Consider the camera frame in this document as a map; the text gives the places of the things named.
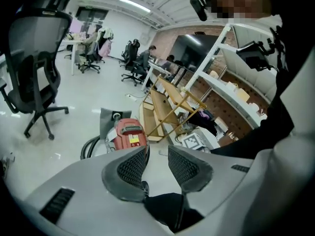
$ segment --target pink bag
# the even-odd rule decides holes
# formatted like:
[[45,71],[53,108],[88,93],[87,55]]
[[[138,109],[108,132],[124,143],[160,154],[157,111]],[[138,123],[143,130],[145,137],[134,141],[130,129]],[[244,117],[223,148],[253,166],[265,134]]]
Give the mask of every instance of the pink bag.
[[110,54],[112,48],[112,41],[106,40],[106,42],[103,44],[102,48],[99,50],[98,55],[105,58]]

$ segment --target ceiling light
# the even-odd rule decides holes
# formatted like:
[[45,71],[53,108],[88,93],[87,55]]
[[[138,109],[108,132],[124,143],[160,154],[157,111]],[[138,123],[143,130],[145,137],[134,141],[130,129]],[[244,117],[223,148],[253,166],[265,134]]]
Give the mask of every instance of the ceiling light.
[[143,7],[142,5],[139,5],[139,4],[135,3],[135,2],[132,2],[132,1],[129,1],[129,0],[119,0],[119,1],[129,3],[129,4],[131,4],[133,6],[136,6],[136,7],[140,8],[140,9],[142,9],[142,10],[148,12],[148,13],[151,12],[151,10],[149,10],[146,7]]
[[193,41],[195,44],[197,44],[197,45],[202,45],[198,39],[195,39],[194,37],[192,37],[192,36],[190,36],[190,35],[188,35],[188,34],[186,34],[185,36],[186,36],[187,38],[189,38],[191,41]]

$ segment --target wooden rack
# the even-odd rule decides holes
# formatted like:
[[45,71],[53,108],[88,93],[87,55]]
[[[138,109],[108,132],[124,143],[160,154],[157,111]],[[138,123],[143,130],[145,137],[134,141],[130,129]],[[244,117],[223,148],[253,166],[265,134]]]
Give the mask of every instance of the wooden rack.
[[[164,88],[164,93],[154,90],[154,86],[160,82]],[[163,79],[161,76],[158,77],[157,81],[151,87],[149,93],[140,105],[140,122],[144,127],[145,133],[148,136],[149,141],[159,142],[164,138],[168,137],[172,132],[178,132],[180,128],[186,123],[194,114],[196,114],[201,108],[207,106],[201,102],[197,97],[187,91],[185,88],[181,89],[185,93],[184,96],[176,89],[176,87]],[[174,103],[175,108],[172,108],[169,99]],[[148,97],[151,97],[152,103],[147,102]],[[192,98],[199,104],[196,110],[193,110],[188,104],[187,99]],[[187,110],[190,115],[183,121],[179,122],[175,111],[179,108]],[[162,124],[171,124],[173,129],[167,134],[164,133]]]

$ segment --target glossy white floor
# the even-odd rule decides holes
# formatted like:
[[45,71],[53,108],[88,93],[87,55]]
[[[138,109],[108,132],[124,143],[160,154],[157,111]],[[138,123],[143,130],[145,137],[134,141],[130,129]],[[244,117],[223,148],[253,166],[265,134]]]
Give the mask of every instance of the glossy white floor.
[[[64,59],[67,52],[59,53],[56,66],[61,74],[56,104],[68,106],[69,115],[63,111],[49,113],[47,119],[55,140],[48,139],[42,119],[31,129],[26,139],[23,132],[32,115],[12,115],[2,97],[0,99],[0,151],[15,155],[15,162],[9,167],[6,183],[13,195],[25,199],[34,189],[68,165],[80,160],[83,144],[99,134],[99,109],[132,110],[138,117],[139,104],[125,95],[144,96],[140,86],[131,80],[121,82],[124,68],[118,61],[106,59],[101,64],[101,73],[90,70],[82,74],[75,70],[70,74],[70,63]],[[150,162],[143,174],[150,186],[150,196],[163,193],[181,193],[180,187],[168,168],[167,157],[158,154],[167,150],[168,143],[151,144]]]

